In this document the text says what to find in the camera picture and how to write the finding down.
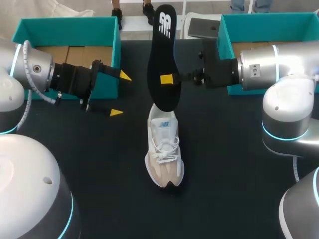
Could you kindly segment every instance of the new balance logo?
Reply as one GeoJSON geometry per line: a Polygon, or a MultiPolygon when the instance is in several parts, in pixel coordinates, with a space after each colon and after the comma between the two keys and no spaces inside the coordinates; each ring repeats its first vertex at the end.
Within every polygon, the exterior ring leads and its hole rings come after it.
{"type": "Polygon", "coordinates": [[[159,31],[163,33],[165,36],[170,38],[170,23],[171,23],[171,18],[170,15],[166,15],[164,12],[161,12],[159,14],[159,23],[161,24],[159,26],[159,31]]]}
{"type": "Polygon", "coordinates": [[[168,122],[161,122],[161,123],[159,124],[159,126],[160,126],[160,127],[167,127],[168,124],[169,124],[169,121],[168,121],[168,122]]]}

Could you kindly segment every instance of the shoe sole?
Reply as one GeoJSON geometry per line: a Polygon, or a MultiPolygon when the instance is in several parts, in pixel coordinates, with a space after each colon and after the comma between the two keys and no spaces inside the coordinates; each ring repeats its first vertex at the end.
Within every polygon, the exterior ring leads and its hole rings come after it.
{"type": "MultiPolygon", "coordinates": [[[[159,187],[165,188],[165,187],[162,187],[160,184],[158,184],[157,181],[154,179],[154,177],[153,177],[152,174],[151,174],[151,170],[150,170],[150,166],[149,166],[149,161],[148,161],[148,153],[147,153],[147,155],[145,156],[145,165],[146,165],[146,169],[148,170],[148,173],[149,173],[151,179],[153,180],[153,182],[154,182],[156,185],[158,185],[159,187]]],[[[183,162],[183,160],[181,160],[181,169],[182,169],[181,181],[180,181],[180,183],[177,185],[177,187],[181,184],[181,182],[183,181],[183,178],[184,178],[184,172],[185,172],[185,170],[184,170],[184,162],[183,162]]]]}
{"type": "Polygon", "coordinates": [[[164,4],[156,9],[147,82],[154,103],[165,112],[171,112],[176,108],[181,91],[181,83],[177,85],[161,84],[160,81],[160,76],[178,74],[174,57],[176,24],[177,16],[174,7],[164,4]],[[163,20],[164,23],[170,23],[170,25],[164,27],[163,20]]]}

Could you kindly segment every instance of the beige shoe panel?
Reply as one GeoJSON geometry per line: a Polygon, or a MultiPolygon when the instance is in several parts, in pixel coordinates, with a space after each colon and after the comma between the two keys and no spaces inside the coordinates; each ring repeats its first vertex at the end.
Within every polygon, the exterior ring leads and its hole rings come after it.
{"type": "Polygon", "coordinates": [[[177,161],[159,164],[156,162],[156,158],[150,157],[149,153],[148,161],[151,175],[161,187],[166,187],[168,182],[172,182],[176,186],[181,183],[183,172],[179,177],[177,176],[177,161]]]}

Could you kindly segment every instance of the black table surface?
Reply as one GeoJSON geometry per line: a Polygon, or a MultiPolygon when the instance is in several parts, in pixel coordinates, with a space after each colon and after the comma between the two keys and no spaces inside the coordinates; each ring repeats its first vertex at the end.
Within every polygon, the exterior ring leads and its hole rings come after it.
{"type": "MultiPolygon", "coordinates": [[[[150,48],[151,41],[122,41],[121,65],[132,87],[100,102],[122,115],[85,114],[75,101],[59,108],[34,101],[20,131],[56,157],[79,205],[82,238],[283,239],[278,207],[295,183],[293,163],[262,143],[262,96],[231,97],[226,89],[184,83],[175,110],[184,180],[176,191],[153,183],[144,162],[150,48]]],[[[180,72],[201,67],[200,50],[201,40],[176,41],[180,72]]],[[[317,101],[314,109],[318,119],[317,101]]],[[[298,164],[302,178],[319,163],[298,164]]]]}

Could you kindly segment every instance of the teal box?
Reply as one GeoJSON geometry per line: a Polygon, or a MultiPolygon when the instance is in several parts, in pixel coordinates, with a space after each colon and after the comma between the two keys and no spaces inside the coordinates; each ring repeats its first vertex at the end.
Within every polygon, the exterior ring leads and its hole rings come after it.
{"type": "MultiPolygon", "coordinates": [[[[319,18],[315,13],[227,14],[221,18],[217,47],[220,59],[235,58],[231,43],[319,40],[319,18]]],[[[230,95],[264,94],[266,90],[243,91],[229,86],[230,95]]]]}
{"type": "MultiPolygon", "coordinates": [[[[116,17],[59,17],[21,19],[12,38],[13,42],[23,44],[29,40],[36,46],[112,46],[111,66],[120,68],[121,38],[116,17]]],[[[119,80],[98,73],[92,99],[116,99],[119,80]]],[[[45,93],[56,98],[57,92],[45,93]]],[[[63,99],[77,99],[63,94],[63,99]]],[[[41,99],[33,94],[33,99],[41,99]]]]}

